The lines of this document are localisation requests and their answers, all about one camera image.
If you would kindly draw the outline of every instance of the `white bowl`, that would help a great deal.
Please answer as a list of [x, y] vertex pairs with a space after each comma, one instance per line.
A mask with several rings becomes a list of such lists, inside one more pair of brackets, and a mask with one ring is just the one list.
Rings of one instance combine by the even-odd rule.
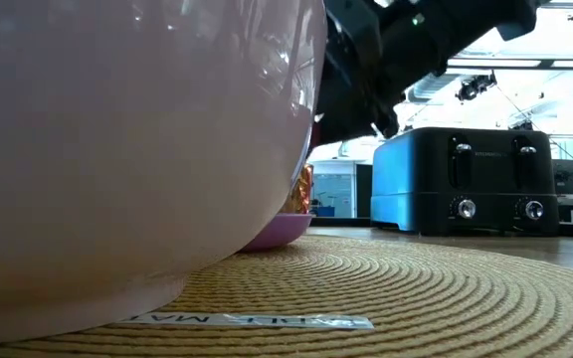
[[303, 160], [324, 16], [0, 0], [0, 342], [155, 309], [263, 228]]

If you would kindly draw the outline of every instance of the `black toaster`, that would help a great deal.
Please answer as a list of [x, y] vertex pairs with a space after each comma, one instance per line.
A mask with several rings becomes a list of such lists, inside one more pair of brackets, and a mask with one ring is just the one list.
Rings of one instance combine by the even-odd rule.
[[555, 235], [549, 139], [539, 131], [435, 127], [396, 136], [375, 151], [371, 220], [426, 235]]

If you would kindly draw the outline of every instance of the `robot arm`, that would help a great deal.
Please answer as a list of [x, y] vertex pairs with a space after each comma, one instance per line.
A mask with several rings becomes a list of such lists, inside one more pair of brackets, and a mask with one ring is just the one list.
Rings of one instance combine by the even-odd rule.
[[531, 32], [550, 0], [325, 0], [326, 58], [311, 147], [373, 135], [389, 138], [404, 90], [492, 28], [508, 41]]

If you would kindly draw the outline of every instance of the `woven placemat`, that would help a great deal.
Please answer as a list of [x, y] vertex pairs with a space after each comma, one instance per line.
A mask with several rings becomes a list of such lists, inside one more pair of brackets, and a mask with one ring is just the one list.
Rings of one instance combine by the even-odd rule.
[[304, 237], [196, 272], [160, 311], [335, 313], [375, 329], [111, 324], [0, 356], [573, 357], [572, 269], [431, 245]]

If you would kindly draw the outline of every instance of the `orange wrapper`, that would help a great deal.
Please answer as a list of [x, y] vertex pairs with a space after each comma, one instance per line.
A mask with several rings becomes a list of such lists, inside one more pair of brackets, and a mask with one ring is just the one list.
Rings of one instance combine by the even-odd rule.
[[286, 202], [280, 209], [283, 214], [308, 214], [310, 191], [313, 187], [313, 166], [304, 164], [299, 171], [297, 181], [288, 194]]

